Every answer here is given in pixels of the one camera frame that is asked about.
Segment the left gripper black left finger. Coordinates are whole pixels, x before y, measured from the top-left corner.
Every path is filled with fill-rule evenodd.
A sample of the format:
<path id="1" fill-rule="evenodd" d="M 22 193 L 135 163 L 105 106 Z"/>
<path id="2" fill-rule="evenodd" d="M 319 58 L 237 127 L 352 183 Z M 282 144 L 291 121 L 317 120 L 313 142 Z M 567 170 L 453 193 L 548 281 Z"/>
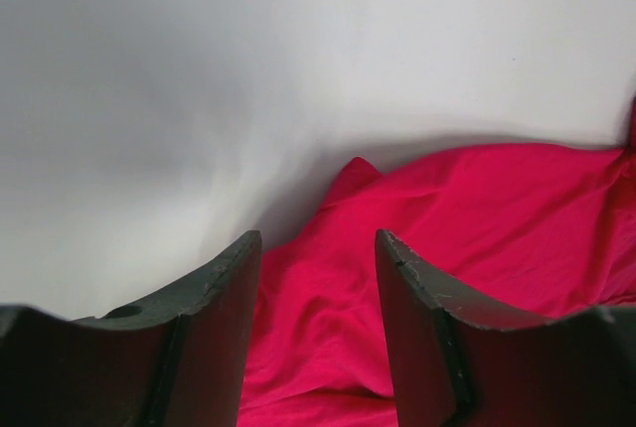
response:
<path id="1" fill-rule="evenodd" d="M 251 230 L 101 318 L 1 309 L 5 426 L 234 426 L 259 283 Z"/>

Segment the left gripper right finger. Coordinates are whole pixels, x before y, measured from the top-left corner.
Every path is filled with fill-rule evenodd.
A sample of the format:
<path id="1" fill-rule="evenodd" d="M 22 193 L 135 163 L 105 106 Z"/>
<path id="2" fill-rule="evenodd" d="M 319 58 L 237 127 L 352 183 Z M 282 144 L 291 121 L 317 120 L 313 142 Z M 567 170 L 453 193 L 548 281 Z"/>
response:
<path id="1" fill-rule="evenodd" d="M 434 267 L 393 233 L 376 271 L 402 426 L 631 426 L 635 311 L 549 319 Z"/>

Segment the red t shirt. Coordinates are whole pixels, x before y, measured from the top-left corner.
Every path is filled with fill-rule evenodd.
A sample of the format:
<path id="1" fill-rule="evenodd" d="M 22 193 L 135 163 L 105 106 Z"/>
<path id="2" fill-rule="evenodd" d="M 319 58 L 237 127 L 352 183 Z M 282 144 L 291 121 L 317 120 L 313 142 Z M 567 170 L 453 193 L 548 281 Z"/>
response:
<path id="1" fill-rule="evenodd" d="M 556 318 L 635 301 L 635 146 L 455 148 L 384 174 L 356 158 L 288 243 L 266 251 L 238 422 L 398 422 L 374 241 Z"/>

